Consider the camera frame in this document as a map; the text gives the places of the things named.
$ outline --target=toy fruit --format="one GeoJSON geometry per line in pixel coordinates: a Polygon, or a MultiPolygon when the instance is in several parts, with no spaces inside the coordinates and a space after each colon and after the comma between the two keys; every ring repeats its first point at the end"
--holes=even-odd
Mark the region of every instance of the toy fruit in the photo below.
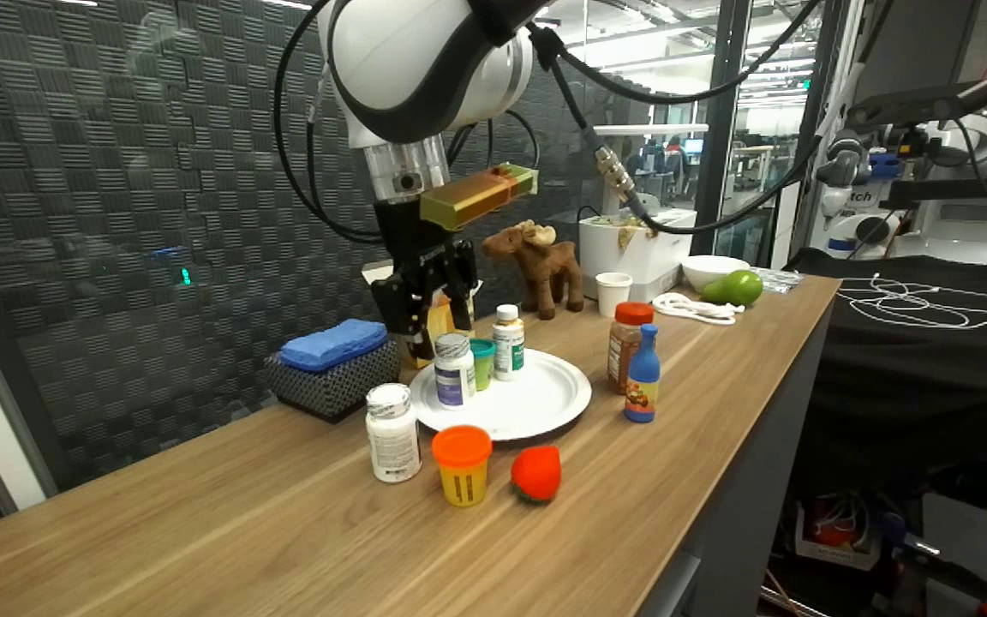
{"type": "Polygon", "coordinates": [[[561,461],[556,446],[537,446],[512,461],[512,488],[520,499],[545,504],[555,499],[561,484],[561,461]]]}
{"type": "Polygon", "coordinates": [[[700,294],[700,300],[713,304],[748,306],[760,297],[763,290],[764,283],[756,273],[737,270],[706,285],[703,293],[700,294]]]}

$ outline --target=blue bottle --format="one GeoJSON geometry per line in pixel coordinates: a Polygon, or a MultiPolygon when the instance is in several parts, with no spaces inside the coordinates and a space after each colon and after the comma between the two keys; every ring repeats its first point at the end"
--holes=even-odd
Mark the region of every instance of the blue bottle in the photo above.
{"type": "Polygon", "coordinates": [[[657,409],[657,382],[661,379],[661,359],[654,351],[657,326],[643,324],[642,346],[627,368],[627,399],[623,415],[631,422],[653,422],[657,409]]]}

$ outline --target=red toy strawberry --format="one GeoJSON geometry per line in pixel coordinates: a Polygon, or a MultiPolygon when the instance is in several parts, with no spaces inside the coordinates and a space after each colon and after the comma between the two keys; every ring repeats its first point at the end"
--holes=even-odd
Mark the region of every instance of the red toy strawberry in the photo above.
{"type": "Polygon", "coordinates": [[[526,448],[512,462],[512,487],[520,499],[545,504],[555,499],[561,484],[561,461],[556,446],[526,448]]]}

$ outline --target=black cloth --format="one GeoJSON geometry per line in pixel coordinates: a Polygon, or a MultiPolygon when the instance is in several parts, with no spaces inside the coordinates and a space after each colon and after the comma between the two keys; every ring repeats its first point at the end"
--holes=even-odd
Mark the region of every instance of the black cloth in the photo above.
{"type": "Polygon", "coordinates": [[[799,492],[921,476],[987,453],[987,297],[977,296],[987,294],[987,266],[843,261],[814,249],[790,266],[845,279],[799,445],[799,492]],[[890,280],[909,284],[907,296],[890,280]]]}

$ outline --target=white paper cup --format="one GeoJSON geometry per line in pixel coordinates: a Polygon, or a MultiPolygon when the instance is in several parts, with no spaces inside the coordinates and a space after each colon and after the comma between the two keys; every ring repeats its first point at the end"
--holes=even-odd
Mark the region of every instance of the white paper cup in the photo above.
{"type": "Polygon", "coordinates": [[[634,278],[630,274],[600,273],[596,274],[596,304],[600,305],[600,314],[606,317],[615,316],[615,305],[626,302],[631,297],[631,284],[634,278]]]}

